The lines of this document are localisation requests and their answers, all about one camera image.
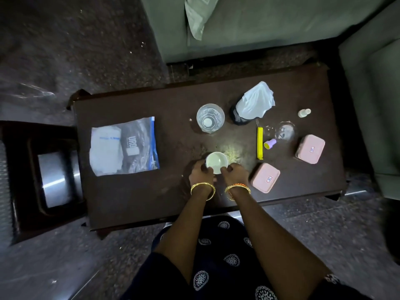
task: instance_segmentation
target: dark brown table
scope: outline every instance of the dark brown table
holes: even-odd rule
[[[91,229],[127,228],[174,219],[188,197],[191,161],[207,152],[222,151],[253,171],[261,162],[256,158],[257,125],[265,127],[266,141],[282,121],[291,121],[296,135],[292,141],[278,141],[271,150],[264,150],[263,160],[279,169],[280,177],[268,194],[252,189],[253,197],[260,204],[270,204],[342,191],[346,181],[326,71],[323,65],[309,64],[231,80],[75,97],[80,172]],[[229,120],[229,107],[260,81],[265,81],[274,92],[276,106],[248,125],[234,125]],[[197,110],[207,103],[221,106],[226,114],[223,127],[213,134],[202,134],[196,123]],[[303,108],[310,108],[312,113],[299,118],[297,112]],[[160,169],[96,177],[89,165],[92,127],[150,116],[155,116]],[[300,139],[307,134],[326,141],[315,165],[294,158]],[[218,195],[207,203],[204,214],[237,210],[235,202],[225,197],[219,177],[217,189]]]

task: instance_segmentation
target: white bowl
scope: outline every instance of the white bowl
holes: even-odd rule
[[[217,175],[221,173],[221,167],[227,167],[228,165],[229,161],[227,160],[227,157],[219,151],[214,151],[213,153],[210,153],[206,158],[207,168],[212,167],[214,170],[214,174]]]

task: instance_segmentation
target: white pattern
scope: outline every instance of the white pattern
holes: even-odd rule
[[[193,278],[193,287],[195,291],[199,291],[208,282],[208,272],[201,270]]]
[[[240,260],[239,257],[235,254],[230,254],[224,258],[224,261],[228,263],[230,266],[239,266]]]
[[[211,245],[210,239],[199,239],[200,245]]]
[[[333,284],[340,284],[339,278],[333,274],[326,275],[324,279]]]
[[[256,300],[277,300],[275,294],[266,286],[256,288]]]
[[[229,222],[227,222],[227,221],[222,221],[222,222],[220,222],[220,223],[218,224],[218,227],[220,227],[220,228],[225,228],[225,229],[229,229],[230,224],[229,224]]]
[[[243,241],[244,241],[244,243],[246,243],[248,246],[250,246],[251,248],[253,248],[253,245],[251,244],[251,241],[250,241],[249,238],[244,237],[244,238],[243,238]]]

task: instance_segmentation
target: pink container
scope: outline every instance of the pink container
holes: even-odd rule
[[[314,135],[307,135],[301,141],[296,157],[305,162],[316,164],[320,159],[325,141]]]
[[[279,175],[278,169],[268,163],[263,163],[252,178],[251,185],[266,194],[274,186]]]

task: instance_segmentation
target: bangle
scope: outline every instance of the bangle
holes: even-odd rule
[[[228,193],[229,196],[230,196],[230,198],[228,197],[229,200],[234,201],[234,199],[232,199],[232,194],[230,193],[229,190],[230,190],[231,188],[235,187],[235,186],[246,188],[247,191],[249,192],[249,195],[251,194],[251,190],[250,190],[250,188],[249,188],[247,185],[245,185],[245,184],[243,184],[243,183],[235,183],[235,184],[230,185],[230,186],[228,186],[227,188],[225,188],[225,192]]]
[[[214,185],[212,185],[212,184],[210,184],[210,183],[207,183],[207,182],[200,182],[200,183],[195,183],[195,184],[193,184],[193,186],[192,186],[192,188],[190,189],[190,194],[192,194],[192,191],[193,191],[193,188],[195,188],[196,186],[198,186],[198,185],[200,185],[200,184],[205,184],[205,185],[209,185],[209,186],[211,186],[212,188],[213,188],[213,194],[211,195],[211,197],[209,197],[206,201],[208,201],[208,200],[210,200],[212,197],[214,197],[214,195],[215,195],[215,187],[214,187]]]

